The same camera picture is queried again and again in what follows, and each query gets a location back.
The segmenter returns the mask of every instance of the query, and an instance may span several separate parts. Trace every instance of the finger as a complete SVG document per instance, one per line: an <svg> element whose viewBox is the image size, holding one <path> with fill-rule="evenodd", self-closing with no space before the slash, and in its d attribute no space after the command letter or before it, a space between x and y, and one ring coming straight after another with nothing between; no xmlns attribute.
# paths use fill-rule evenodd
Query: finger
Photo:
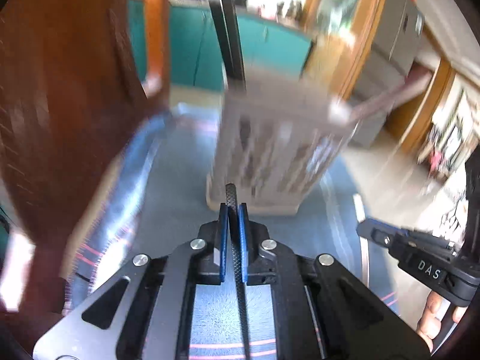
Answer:
<svg viewBox="0 0 480 360"><path fill-rule="evenodd" d="M426 335L424 335L421 331L417 330L417 334L423 338L423 340L427 343L429 351L433 351L434 349L434 342L428 338Z"/></svg>
<svg viewBox="0 0 480 360"><path fill-rule="evenodd" d="M418 324L418 330L424 333L429 338L437 337L438 333L440 333L440 328L442 327L442 323L435 318L435 314L433 314L429 309L425 309L423 311L423 315L421 320Z"/></svg>
<svg viewBox="0 0 480 360"><path fill-rule="evenodd" d="M433 314L438 313L440 306L442 305L443 298L436 292L431 291L428 295L426 307L430 309Z"/></svg>
<svg viewBox="0 0 480 360"><path fill-rule="evenodd" d="M465 311L467 311L467 307L457 307L452 316L453 322L459 323L465 315Z"/></svg>

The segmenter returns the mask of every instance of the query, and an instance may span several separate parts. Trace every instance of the floor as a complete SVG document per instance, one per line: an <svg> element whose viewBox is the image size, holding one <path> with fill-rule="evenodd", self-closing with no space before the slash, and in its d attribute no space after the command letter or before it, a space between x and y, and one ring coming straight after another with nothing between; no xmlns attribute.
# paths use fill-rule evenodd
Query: floor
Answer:
<svg viewBox="0 0 480 360"><path fill-rule="evenodd" d="M219 108L222 97L208 91L173 87L171 105L179 102ZM358 186L367 215L396 226L426 230L426 225L440 225L442 214L453 207L436 181L428 178L428 170L414 158L398 150L393 138L381 131L373 145L355 145L342 152L352 178ZM397 267L397 261L387 256L388 269L397 287L400 316L412 328L422 315L430 290Z"/></svg>

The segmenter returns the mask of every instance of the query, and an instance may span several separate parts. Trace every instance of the metal screw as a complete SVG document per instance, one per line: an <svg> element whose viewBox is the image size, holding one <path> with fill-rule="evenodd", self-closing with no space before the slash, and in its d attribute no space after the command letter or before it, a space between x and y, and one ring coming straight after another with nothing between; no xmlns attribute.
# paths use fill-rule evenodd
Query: metal screw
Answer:
<svg viewBox="0 0 480 360"><path fill-rule="evenodd" d="M272 251L277 247L277 243L273 239L266 239L262 242L262 247L266 251Z"/></svg>
<svg viewBox="0 0 480 360"><path fill-rule="evenodd" d="M196 238L194 239L191 243L190 243L190 247L194 250L194 251L199 251L200 249L203 249L205 247L207 243L205 242L205 240L201 239L201 238Z"/></svg>
<svg viewBox="0 0 480 360"><path fill-rule="evenodd" d="M144 266L148 262L148 256L146 254L138 254L132 261L134 266Z"/></svg>
<svg viewBox="0 0 480 360"><path fill-rule="evenodd" d="M318 261L320 262L320 264L322 264L323 266L331 266L333 263L334 263L334 259L332 256L330 256L329 254L322 254L319 258L318 258Z"/></svg>

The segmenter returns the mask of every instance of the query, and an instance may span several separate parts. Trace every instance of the pink stripe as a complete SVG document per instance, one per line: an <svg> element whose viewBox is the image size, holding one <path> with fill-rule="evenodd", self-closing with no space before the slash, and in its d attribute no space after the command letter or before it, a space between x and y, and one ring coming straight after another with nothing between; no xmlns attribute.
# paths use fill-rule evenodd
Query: pink stripe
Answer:
<svg viewBox="0 0 480 360"><path fill-rule="evenodd" d="M96 254L97 256L102 255L102 253L100 253L99 251L96 251L92 247L89 247L87 244L83 244L82 246L83 246L84 249L88 250L89 252L92 252L93 254Z"/></svg>
<svg viewBox="0 0 480 360"><path fill-rule="evenodd" d="M275 344L275 339L271 338L269 340L253 341L253 342L250 343L250 346L251 347L256 347L258 345L266 345L266 344ZM243 348L243 344L241 342L232 343L232 344L191 344L190 348L196 348L196 349Z"/></svg>
<svg viewBox="0 0 480 360"><path fill-rule="evenodd" d="M83 257L79 252L77 252L77 258L82 260L84 263L90 264L91 266L95 266L96 264L93 261L87 259L87 257Z"/></svg>
<svg viewBox="0 0 480 360"><path fill-rule="evenodd" d="M250 354L251 357L260 357L267 355L276 354L277 350L265 350L263 352L253 352ZM189 356L189 360L237 360L244 359L245 355L224 355L224 356Z"/></svg>
<svg viewBox="0 0 480 360"><path fill-rule="evenodd" d="M384 296L383 298L380 298L380 300L387 300L389 297L391 297L392 295L395 295L396 293L397 293L397 292L394 291L394 292L388 294L387 296Z"/></svg>

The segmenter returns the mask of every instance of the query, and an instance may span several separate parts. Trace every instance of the ceiling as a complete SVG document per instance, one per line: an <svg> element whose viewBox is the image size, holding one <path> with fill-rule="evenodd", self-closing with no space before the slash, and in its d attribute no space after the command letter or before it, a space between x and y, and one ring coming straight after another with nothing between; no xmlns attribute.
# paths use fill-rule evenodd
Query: ceiling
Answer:
<svg viewBox="0 0 480 360"><path fill-rule="evenodd" d="M467 15L470 24L459 8L459 0L416 0L416 3L452 66L480 85L480 45L472 31L476 26L470 25L472 15L478 15L474 3L467 2L473 7Z"/></svg>

